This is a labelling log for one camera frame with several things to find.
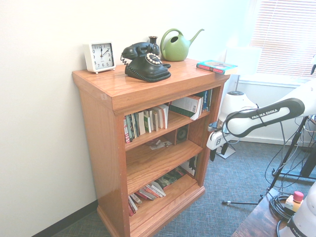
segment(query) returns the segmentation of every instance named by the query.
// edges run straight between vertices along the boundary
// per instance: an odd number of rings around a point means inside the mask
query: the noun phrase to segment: bookshelf top
[[[124,65],[117,66],[115,71],[99,74],[87,70],[75,71],[73,78],[79,89],[89,93],[115,114],[127,115],[221,86],[229,78],[197,69],[197,62],[193,59],[167,62],[171,64],[171,77],[154,83],[127,76]]]

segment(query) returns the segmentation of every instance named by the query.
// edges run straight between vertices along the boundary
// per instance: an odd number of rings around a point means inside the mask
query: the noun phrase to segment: clock face
[[[92,44],[92,62],[96,70],[112,67],[113,52],[111,43]]]

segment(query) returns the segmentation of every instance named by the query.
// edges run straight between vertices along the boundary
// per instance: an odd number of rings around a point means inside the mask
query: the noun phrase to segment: blue-gray carpet
[[[227,159],[216,156],[214,162],[209,162],[204,183],[205,195],[165,226],[155,237],[230,237],[234,233],[255,206],[225,206],[221,201],[258,201],[260,194],[265,194],[265,189],[270,186],[265,180],[266,168],[282,146],[239,142],[234,147],[237,152],[232,156]],[[301,148],[296,151],[284,170],[289,169],[300,150]],[[301,152],[295,163],[301,161],[304,155],[306,153]],[[280,155],[267,171],[267,179],[270,182],[273,180],[271,171],[277,168],[279,163]],[[287,178],[283,186],[294,181],[296,178]],[[299,179],[283,191],[292,193],[299,190],[306,196],[313,183],[310,179]],[[55,237],[110,237],[110,234],[95,211],[56,234]]]

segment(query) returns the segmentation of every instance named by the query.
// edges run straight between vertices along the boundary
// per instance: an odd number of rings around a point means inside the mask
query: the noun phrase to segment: window
[[[250,46],[263,49],[259,74],[315,78],[310,74],[316,54],[316,1],[262,0]]]

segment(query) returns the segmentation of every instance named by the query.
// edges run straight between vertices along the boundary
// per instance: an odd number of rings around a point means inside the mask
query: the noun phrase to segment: watering can handle
[[[178,29],[175,29],[175,28],[174,28],[174,29],[168,30],[166,33],[164,33],[163,37],[161,38],[161,42],[160,42],[160,48],[161,48],[161,50],[163,50],[162,47],[163,47],[163,43],[164,43],[164,38],[166,38],[166,36],[167,36],[170,32],[172,32],[172,31],[176,31],[176,32],[179,33],[179,35],[182,35],[182,36],[183,36],[183,34],[181,33],[181,31],[179,31]]]

